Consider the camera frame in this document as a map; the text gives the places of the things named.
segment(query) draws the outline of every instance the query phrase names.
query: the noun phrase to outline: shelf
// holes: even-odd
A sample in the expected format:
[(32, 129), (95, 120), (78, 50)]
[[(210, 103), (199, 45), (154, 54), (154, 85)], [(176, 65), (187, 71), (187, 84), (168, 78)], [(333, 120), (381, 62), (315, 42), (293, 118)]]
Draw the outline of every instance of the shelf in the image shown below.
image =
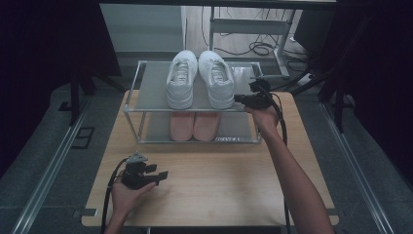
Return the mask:
[[(251, 77), (262, 76), (258, 62), (227, 62), (234, 74), (235, 94), (250, 95), (248, 83)], [(207, 97), (207, 86), (198, 73), (194, 80), (194, 101), (190, 108), (179, 111), (220, 112), (221, 120), (216, 137), (212, 141), (199, 141), (191, 138), (187, 141), (172, 141), (169, 137), (170, 115), (174, 109), (167, 103), (167, 77), (170, 61), (141, 61), (130, 95), (125, 106), (125, 114), (135, 135), (137, 143), (259, 143), (260, 135), (252, 117), (244, 112), (244, 106), (235, 102), (228, 109), (214, 109)], [(142, 77), (138, 95), (133, 95), (137, 79)]]

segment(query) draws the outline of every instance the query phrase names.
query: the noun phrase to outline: gray floor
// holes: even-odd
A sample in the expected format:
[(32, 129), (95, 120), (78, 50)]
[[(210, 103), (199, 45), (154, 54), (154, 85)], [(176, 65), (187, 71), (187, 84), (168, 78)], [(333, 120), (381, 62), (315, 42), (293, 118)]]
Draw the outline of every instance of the gray floor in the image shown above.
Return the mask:
[[(277, 73), (274, 62), (262, 60), (266, 74)], [(294, 63), (295, 69), (304, 64)], [(123, 65), (123, 77), (114, 78), (129, 87), (135, 66)], [(295, 76), (299, 72), (290, 69)], [(103, 156), (123, 95), (95, 79), (98, 87), (87, 110), (83, 128), (94, 127), (87, 149), (68, 151), (39, 214), (29, 233), (97, 233), (99, 228), (85, 227), (78, 216), (86, 205), (94, 177)], [(381, 233), (371, 209), (357, 186), (352, 171), (340, 149), (339, 141), (317, 99), (319, 87), (296, 97), (296, 103), (310, 141), (340, 216), (337, 233)], [(58, 111), (69, 101), (68, 86), (57, 89), (51, 106), (30, 141), (0, 181), (0, 233), (10, 233), (23, 211), (33, 189), (46, 170), (60, 142), (69, 129), (69, 112)], [(413, 230), (413, 193), (394, 169), (386, 155), (363, 129), (353, 110), (344, 111), (344, 136), (352, 148), (362, 171), (383, 207), (394, 233)], [(75, 140), (73, 145), (84, 144)], [(141, 233), (138, 228), (125, 228), (124, 233)]]

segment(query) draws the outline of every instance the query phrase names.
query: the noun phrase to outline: forearm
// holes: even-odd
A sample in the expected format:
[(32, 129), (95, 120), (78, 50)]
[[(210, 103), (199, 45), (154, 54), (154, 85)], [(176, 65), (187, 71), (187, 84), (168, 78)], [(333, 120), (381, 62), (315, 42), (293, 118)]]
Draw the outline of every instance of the forearm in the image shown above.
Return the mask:
[(325, 205), (313, 183), (277, 131), (262, 134), (299, 233), (333, 233)]
[(113, 214), (105, 229), (105, 234), (120, 234), (124, 226), (127, 214)]

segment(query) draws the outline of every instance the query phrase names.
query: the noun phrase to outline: hand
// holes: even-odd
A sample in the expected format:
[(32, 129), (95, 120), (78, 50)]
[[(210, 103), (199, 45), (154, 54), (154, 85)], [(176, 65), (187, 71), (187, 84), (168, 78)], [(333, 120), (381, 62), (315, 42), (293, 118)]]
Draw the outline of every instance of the hand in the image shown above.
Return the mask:
[(113, 214), (121, 216), (128, 215), (140, 196), (156, 186), (156, 183), (152, 182), (137, 190), (130, 189), (121, 182), (123, 172), (119, 173), (112, 187)]
[(253, 109), (245, 107), (244, 111), (252, 114), (252, 118), (260, 129), (263, 137), (268, 133), (277, 132), (279, 116), (273, 106), (270, 106), (267, 109)]

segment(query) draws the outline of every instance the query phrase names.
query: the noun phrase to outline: handheld controller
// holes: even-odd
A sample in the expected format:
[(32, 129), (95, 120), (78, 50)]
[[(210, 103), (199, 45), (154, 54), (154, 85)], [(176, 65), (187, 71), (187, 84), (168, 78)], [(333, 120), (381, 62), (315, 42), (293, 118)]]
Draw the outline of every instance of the handheld controller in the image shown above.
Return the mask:
[(241, 104), (253, 109), (264, 109), (272, 106), (271, 101), (265, 96), (265, 94), (262, 93), (263, 91), (268, 93), (271, 90), (270, 84), (266, 80), (258, 79), (252, 83), (249, 83), (249, 87), (251, 91), (256, 94), (249, 96), (234, 95), (234, 101), (240, 102)]
[(162, 172), (157, 175), (145, 175), (153, 173), (157, 169), (157, 165), (146, 165), (144, 162), (148, 159), (139, 154), (134, 153), (126, 161), (124, 173), (122, 174), (122, 183), (130, 189), (139, 189), (148, 183), (156, 182), (159, 185), (161, 180), (167, 179), (168, 172)]

